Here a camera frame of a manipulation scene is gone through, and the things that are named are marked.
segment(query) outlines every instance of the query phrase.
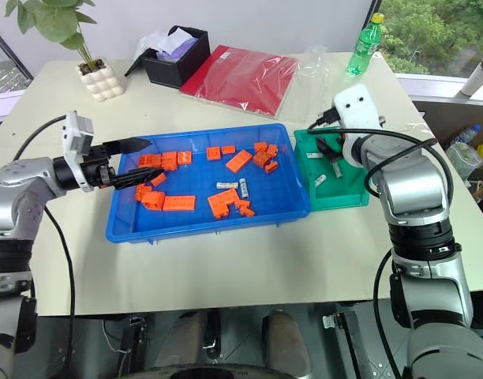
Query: white flower pot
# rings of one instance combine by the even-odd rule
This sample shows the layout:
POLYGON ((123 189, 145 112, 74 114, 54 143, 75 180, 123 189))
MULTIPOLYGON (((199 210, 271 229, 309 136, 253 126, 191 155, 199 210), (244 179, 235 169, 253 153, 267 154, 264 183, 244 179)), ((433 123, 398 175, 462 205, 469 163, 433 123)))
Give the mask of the white flower pot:
POLYGON ((115 76, 114 70, 106 60, 103 60, 103 63, 105 65, 104 69, 85 75, 82 74, 80 67, 77 66, 80 80, 85 84, 85 87, 87 87, 87 90, 89 90, 96 101, 104 101, 124 93, 124 88, 115 76))

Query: white thermos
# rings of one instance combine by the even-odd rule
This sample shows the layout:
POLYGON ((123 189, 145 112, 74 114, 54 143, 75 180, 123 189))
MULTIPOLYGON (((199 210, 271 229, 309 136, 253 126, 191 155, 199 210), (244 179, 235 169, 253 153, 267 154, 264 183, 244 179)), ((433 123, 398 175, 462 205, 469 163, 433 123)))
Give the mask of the white thermos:
POLYGON ((461 88, 466 96, 472 96, 483 85, 483 59, 461 88))

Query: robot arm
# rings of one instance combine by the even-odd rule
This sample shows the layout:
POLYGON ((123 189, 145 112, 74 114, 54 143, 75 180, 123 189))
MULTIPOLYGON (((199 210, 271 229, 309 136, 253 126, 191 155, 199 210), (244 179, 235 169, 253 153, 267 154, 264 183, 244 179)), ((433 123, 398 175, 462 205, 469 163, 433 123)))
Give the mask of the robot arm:
MULTIPOLYGON (((336 95, 324 119, 344 129, 382 130, 362 84, 336 95)), ((345 134, 345 160, 366 170, 413 145, 385 135, 345 134)), ((483 340, 469 329, 473 307, 442 174, 418 149, 376 171, 373 183, 392 242, 392 311, 401 326, 413 329, 403 377, 483 378, 483 340)))
POLYGON ((92 137, 91 121, 69 113, 63 157, 19 159, 0 168, 0 378, 12 377, 13 355, 34 343, 36 300, 21 293, 30 289, 28 264, 45 204, 67 190, 121 189, 162 172, 140 168, 117 176, 109 167, 110 156, 140 151, 150 142, 129 138, 91 147, 92 137))

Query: purple paper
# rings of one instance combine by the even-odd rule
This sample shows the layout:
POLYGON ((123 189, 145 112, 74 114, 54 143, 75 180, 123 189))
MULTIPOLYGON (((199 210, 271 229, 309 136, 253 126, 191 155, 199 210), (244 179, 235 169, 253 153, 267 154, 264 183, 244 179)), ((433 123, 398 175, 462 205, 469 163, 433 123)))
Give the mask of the purple paper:
POLYGON ((169 61, 169 62, 176 62, 178 61, 181 57, 184 56, 184 54, 189 51, 189 49, 195 44, 197 41, 197 38, 193 37, 188 40, 186 40, 182 45, 177 47, 171 54, 168 54, 165 51, 157 51, 155 53, 155 56, 158 59, 162 59, 164 61, 169 61))

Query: green leaf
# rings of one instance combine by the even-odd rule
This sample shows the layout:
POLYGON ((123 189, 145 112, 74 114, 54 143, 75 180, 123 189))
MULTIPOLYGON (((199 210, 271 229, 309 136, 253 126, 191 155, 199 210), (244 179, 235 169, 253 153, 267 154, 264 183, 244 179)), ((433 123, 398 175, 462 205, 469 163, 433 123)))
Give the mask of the green leaf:
POLYGON ((29 29, 35 26, 31 12, 28 12, 28 9, 21 2, 17 5, 17 23, 22 34, 26 34, 29 29))
POLYGON ((87 14, 83 14, 78 11, 76 11, 75 14, 77 15, 78 22, 86 22, 87 24, 97 24, 97 22, 91 19, 87 14))
POLYGON ((46 6, 40 0, 28 0, 26 8, 31 11, 40 34, 52 42, 62 42, 77 32, 77 15, 70 8, 46 6))
POLYGON ((8 17, 10 14, 12 14, 13 10, 17 6, 18 0, 8 0, 6 2, 6 11, 5 11, 5 17, 8 17))
POLYGON ((41 0, 46 6, 54 6, 56 8, 66 8, 77 4, 77 0, 41 0))
POLYGON ((81 33, 75 33, 66 41, 62 41, 61 45, 70 50, 78 50, 84 46, 84 36, 81 33))

